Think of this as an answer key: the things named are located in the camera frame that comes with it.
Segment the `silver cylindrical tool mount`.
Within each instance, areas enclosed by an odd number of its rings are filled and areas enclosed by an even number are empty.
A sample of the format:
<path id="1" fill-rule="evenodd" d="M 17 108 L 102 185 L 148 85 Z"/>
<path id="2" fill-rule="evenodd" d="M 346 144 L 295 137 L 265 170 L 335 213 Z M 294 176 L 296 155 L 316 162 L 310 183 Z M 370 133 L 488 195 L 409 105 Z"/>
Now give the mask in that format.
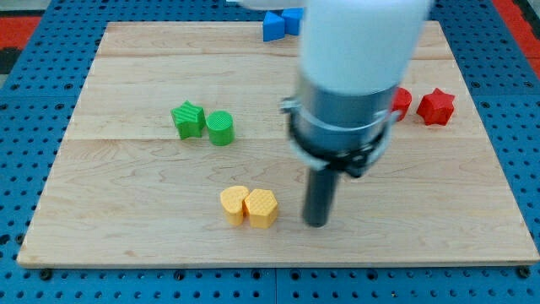
<path id="1" fill-rule="evenodd" d="M 396 85 L 372 93 L 344 94 L 301 75 L 294 95 L 283 99 L 291 149 L 314 172 L 363 176 L 385 153 L 397 115 Z"/>

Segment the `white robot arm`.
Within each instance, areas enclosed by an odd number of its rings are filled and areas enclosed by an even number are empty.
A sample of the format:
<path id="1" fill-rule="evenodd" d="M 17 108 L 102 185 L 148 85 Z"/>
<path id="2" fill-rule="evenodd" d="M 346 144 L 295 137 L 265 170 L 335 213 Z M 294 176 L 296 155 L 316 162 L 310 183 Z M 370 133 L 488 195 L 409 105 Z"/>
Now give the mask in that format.
<path id="1" fill-rule="evenodd" d="M 250 10 L 302 8 L 298 81 L 282 101 L 289 140 L 308 165 L 303 221 L 324 226 L 340 173 L 363 176 L 385 153 L 392 99 L 431 0 L 238 0 Z"/>

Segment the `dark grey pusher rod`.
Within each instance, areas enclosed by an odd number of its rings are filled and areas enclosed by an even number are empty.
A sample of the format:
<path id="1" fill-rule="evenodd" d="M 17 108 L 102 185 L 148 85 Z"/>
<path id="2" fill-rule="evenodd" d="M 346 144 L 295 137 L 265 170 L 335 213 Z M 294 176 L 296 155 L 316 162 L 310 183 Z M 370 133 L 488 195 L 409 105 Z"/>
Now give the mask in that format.
<path id="1" fill-rule="evenodd" d="M 328 222 L 339 175 L 338 171 L 330 169 L 309 169 L 302 211 L 308 226 L 322 227 Z"/>

